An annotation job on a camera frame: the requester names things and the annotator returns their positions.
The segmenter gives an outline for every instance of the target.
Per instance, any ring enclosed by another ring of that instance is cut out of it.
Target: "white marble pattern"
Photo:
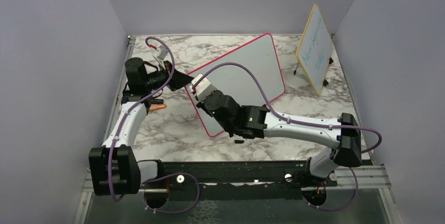
[[[145,37],[138,37],[133,57],[153,61],[153,50],[145,45]],[[159,36],[172,50],[176,69],[190,72],[198,66],[256,38],[250,35],[177,35]],[[338,117],[342,112],[355,115],[341,66],[336,53],[329,66],[329,82],[320,96],[316,95],[304,72],[298,68],[295,51],[301,35],[274,35],[278,59],[282,68],[286,92],[274,101],[273,107],[281,112],[313,116]],[[141,125],[133,146],[137,160],[161,159],[163,161],[268,161],[306,160],[319,153],[323,146],[288,138],[256,138],[235,144],[227,133],[217,137],[207,136],[192,103],[184,89],[162,95],[167,108],[150,113]]]

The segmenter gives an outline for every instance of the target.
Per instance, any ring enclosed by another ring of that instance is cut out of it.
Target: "bolt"
[[[176,181],[181,184],[182,182],[184,182],[184,176],[183,175],[178,175],[176,177]]]
[[[331,173],[331,174],[329,174],[329,178],[332,180],[332,181],[337,181],[337,174],[335,174],[335,173]]]
[[[286,175],[284,176],[284,179],[286,180],[286,182],[291,182],[291,181],[292,181],[292,175],[290,175],[290,174],[288,173],[288,174],[286,174]]]

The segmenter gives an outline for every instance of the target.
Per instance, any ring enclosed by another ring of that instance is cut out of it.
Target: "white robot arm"
[[[199,74],[193,79],[192,85],[202,76]],[[319,155],[308,160],[309,176],[326,178],[339,166],[357,167],[362,164],[360,131],[333,127],[357,125],[350,114],[343,113],[339,119],[315,119],[278,112],[281,116],[278,117],[265,106],[240,106],[231,96],[217,90],[206,78],[194,89],[192,86],[189,88],[198,101],[197,107],[215,118],[231,137],[287,137],[326,146]],[[306,126],[290,121],[323,124],[326,127]]]
[[[151,104],[159,102],[154,97],[140,101],[163,87],[167,81],[167,87],[175,91],[186,86],[193,79],[177,70],[171,73],[173,65],[169,61],[163,61],[165,55],[167,55],[167,50],[160,47],[160,52],[155,58],[158,67],[141,58],[131,58],[125,62],[129,89],[125,88],[123,91],[118,122],[102,146],[92,148],[88,156],[96,195],[110,195],[109,180],[112,180],[116,194],[135,194],[142,182],[157,176],[156,161],[138,164],[132,150],[134,140]],[[155,68],[156,71],[147,73],[145,65]],[[111,167],[107,162],[110,155]]]

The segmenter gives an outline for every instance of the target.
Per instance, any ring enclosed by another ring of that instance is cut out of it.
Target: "purple cable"
[[[147,209],[150,209],[150,210],[154,211],[155,213],[156,212],[160,212],[160,213],[163,213],[163,214],[182,214],[183,212],[189,211],[194,206],[196,206],[196,204],[198,203],[198,200],[199,200],[199,183],[198,183],[198,180],[192,174],[189,174],[189,173],[173,173],[173,174],[166,175],[164,177],[147,180],[145,183],[158,182],[158,181],[164,180],[166,178],[170,178],[170,177],[177,176],[177,175],[187,175],[187,176],[191,177],[195,181],[198,193],[196,195],[196,199],[193,202],[193,204],[191,204],[189,207],[187,207],[187,208],[185,208],[183,210],[180,210],[180,211],[163,211],[163,210],[157,210],[156,208],[151,208],[147,204],[147,201],[145,200],[145,197],[144,197],[143,200],[144,200],[145,205],[147,206]]]
[[[343,209],[349,207],[350,205],[352,205],[352,203],[355,201],[355,199],[357,199],[357,196],[358,196],[358,181],[357,181],[357,175],[355,175],[355,172],[351,168],[349,168],[349,169],[351,170],[352,175],[354,175],[355,192],[354,192],[354,196],[352,197],[352,199],[347,204],[345,204],[344,206],[339,207],[339,208],[323,208],[323,207],[314,206],[313,204],[309,203],[306,198],[303,197],[303,199],[308,203],[308,206],[310,206],[312,208],[315,208],[317,210],[321,210],[321,211],[334,212],[334,211],[343,210]]]
[[[226,63],[221,63],[217,66],[212,67],[209,71],[207,71],[205,74],[203,74],[203,76],[194,84],[192,85],[192,89],[194,90],[195,87],[204,79],[206,78],[206,76],[208,76],[211,72],[215,71],[216,69],[222,67],[222,66],[228,66],[228,65],[232,65],[232,66],[236,66],[239,68],[244,69],[253,79],[253,81],[256,83],[258,89],[261,92],[261,95],[263,96],[264,100],[266,101],[267,106],[269,107],[270,111],[272,112],[272,114],[274,114],[276,117],[280,118],[281,120],[287,121],[288,118],[283,117],[282,115],[280,115],[277,111],[275,111],[272,107],[272,105],[270,104],[269,100],[267,99],[266,94],[264,93],[263,88],[261,87],[260,83],[258,82],[257,78],[253,75],[252,72],[250,72],[249,69],[247,69],[245,66],[238,64],[238,63],[234,63],[234,62],[226,62]],[[291,123],[295,123],[295,124],[301,124],[301,125],[305,125],[305,126],[310,126],[310,127],[320,127],[320,128],[329,128],[328,125],[324,125],[324,124],[318,124],[318,123],[309,123],[309,122],[303,122],[303,121],[297,121],[297,120],[293,120],[290,119],[289,122]],[[370,131],[373,132],[375,134],[377,134],[378,136],[378,141],[377,143],[362,151],[362,153],[366,153],[369,151],[374,150],[375,148],[377,148],[381,143],[382,143],[382,135],[380,134],[380,132],[378,132],[375,129],[371,129],[371,128],[367,128],[367,127],[361,127],[361,126],[353,126],[353,125],[333,125],[332,128],[334,129],[355,129],[355,130],[362,130],[362,131]]]
[[[151,94],[145,96],[144,98],[140,99],[137,103],[135,103],[133,106],[131,106],[128,109],[128,114],[124,113],[124,116],[122,117],[121,122],[119,123],[118,129],[116,130],[116,134],[115,137],[119,137],[119,133],[121,133],[122,130],[122,126],[125,122],[125,119],[127,118],[127,116],[130,114],[130,111],[133,111],[133,109],[138,106],[139,104],[141,104],[142,102],[144,102],[145,100],[147,100],[148,98],[152,97],[154,94],[158,93],[159,91],[161,91],[165,86],[167,86],[167,84],[170,82],[170,80],[173,77],[173,73],[175,72],[175,58],[173,57],[173,53],[170,50],[170,48],[164,43],[162,42],[160,39],[156,38],[156,37],[147,37],[145,39],[145,43],[147,44],[148,47],[150,47],[149,44],[149,39],[154,39],[157,42],[161,43],[161,45],[163,45],[165,47],[165,49],[167,49],[168,53],[170,54],[170,57],[172,58],[172,71],[170,72],[170,75],[168,76],[167,81],[165,81],[165,83],[158,89],[156,89],[155,91],[153,91]],[[108,186],[110,188],[110,195],[111,198],[115,201],[118,202],[122,199],[123,195],[121,195],[119,198],[116,198],[116,195],[114,194],[114,188],[113,188],[113,180],[112,180],[112,173],[111,173],[111,161],[112,161],[112,157],[113,157],[113,150],[114,150],[114,146],[116,145],[117,140],[113,139],[113,142],[111,143],[111,147],[110,147],[110,152],[108,154]]]

